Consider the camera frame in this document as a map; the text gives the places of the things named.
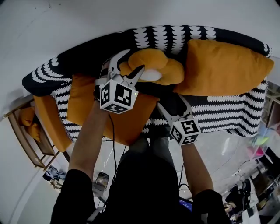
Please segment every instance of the black and white pattern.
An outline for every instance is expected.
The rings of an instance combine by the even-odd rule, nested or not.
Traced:
[[[175,138],[175,140],[180,143],[183,138],[183,135],[177,130],[175,126],[172,127],[171,135]]]
[[[198,128],[193,120],[182,121],[181,125],[183,127],[185,134],[192,134],[198,132]]]
[[[107,83],[102,89],[100,93],[100,105],[104,105],[110,100],[110,83]]]
[[[118,102],[118,103],[121,103],[121,104],[124,104],[124,105],[130,107],[131,94],[132,94],[131,89],[129,89],[123,85],[117,84],[116,88],[115,88],[115,102]]]
[[[122,106],[119,106],[119,105],[116,105],[116,104],[113,104],[113,103],[111,105],[105,107],[104,109],[112,111],[114,113],[121,113],[121,112],[124,112],[124,111],[128,110],[127,108],[124,108]]]
[[[196,141],[198,135],[187,136],[182,142],[182,145],[189,144]]]
[[[36,96],[55,93],[61,120],[69,136],[75,140],[81,126],[66,119],[73,74],[99,77],[103,63],[124,49],[157,48],[164,51],[168,57],[174,57],[185,64],[187,42],[191,39],[231,43],[249,48],[267,57],[272,54],[272,49],[267,44],[229,30],[189,25],[144,27],[109,34],[76,46],[39,66],[22,80],[22,84]],[[104,51],[102,48],[97,52],[97,46],[106,46],[109,50]],[[93,51],[97,52],[94,63],[91,59]],[[258,87],[238,96],[186,96],[186,98],[192,106],[192,113],[198,120],[203,133],[227,130],[232,134],[250,137],[257,133],[265,92],[266,81],[264,80]],[[152,126],[159,128],[168,126],[164,118],[155,114],[157,113],[153,113],[147,121],[143,133],[148,135]]]

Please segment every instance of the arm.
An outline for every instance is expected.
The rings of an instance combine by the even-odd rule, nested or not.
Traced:
[[[100,109],[99,103],[95,101],[80,130],[71,155],[68,170],[81,170],[89,176],[91,181],[95,163],[100,152],[107,117],[108,112]]]
[[[194,144],[182,146],[185,175],[192,193],[192,197],[204,190],[213,190],[213,183],[200,154]]]

